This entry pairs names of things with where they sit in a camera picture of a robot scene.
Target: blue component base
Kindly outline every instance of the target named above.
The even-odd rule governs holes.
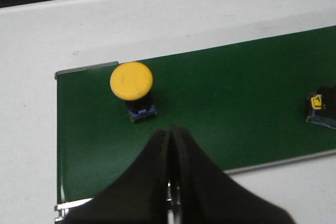
[[[152,116],[152,115],[157,115],[157,111],[156,111],[155,105],[152,105],[148,110],[143,109],[143,110],[138,111],[137,113],[129,111],[129,113],[130,113],[131,121],[133,123],[135,121],[139,120],[139,119],[143,119],[143,118],[146,118],[146,117]]]
[[[324,118],[318,115],[309,115],[306,118],[306,122],[321,125],[321,126],[336,130],[336,120],[335,119]]]

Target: yellow label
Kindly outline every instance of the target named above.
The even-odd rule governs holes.
[[[311,106],[313,107],[313,109],[315,110],[322,109],[322,95],[321,94],[315,95],[314,97],[310,99],[310,101],[311,101]]]

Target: yellow mushroom button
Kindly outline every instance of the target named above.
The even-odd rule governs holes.
[[[113,93],[126,101],[134,101],[144,97],[151,90],[152,84],[152,72],[140,62],[119,65],[110,78]]]

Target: gray metal strip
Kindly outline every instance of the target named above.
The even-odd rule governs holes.
[[[107,67],[107,66],[114,66],[118,65],[119,62],[117,61],[112,61],[112,62],[107,62],[107,63],[102,63],[102,64],[96,64],[96,65],[90,65],[90,66],[85,66],[85,67],[79,67],[79,68],[71,68],[71,69],[66,69],[66,70],[60,70],[55,73],[55,80],[57,80],[57,77],[61,74],[65,73],[73,73],[73,72],[78,72],[78,71],[83,71],[83,70],[88,70],[88,69],[95,69],[95,68],[101,68],[101,67]]]
[[[336,154],[336,149],[333,149],[333,150],[329,150],[325,152],[318,152],[314,154],[308,154],[304,156],[283,159],[280,161],[275,161],[275,162],[261,164],[261,165],[254,165],[254,166],[247,166],[247,167],[242,167],[242,168],[225,170],[224,172],[228,175],[235,175],[238,173],[250,172],[252,170],[260,170],[260,169],[266,169],[266,168],[271,168],[271,167],[280,166],[280,165],[288,165],[288,164],[293,164],[293,163],[300,162],[300,161],[307,161],[307,160],[331,156],[335,154]]]

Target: green belt surface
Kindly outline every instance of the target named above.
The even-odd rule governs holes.
[[[158,116],[139,123],[111,92],[116,66],[58,76],[59,204],[102,191],[171,123],[223,170],[336,148],[335,130],[304,121],[308,94],[336,84],[336,26],[141,62]]]

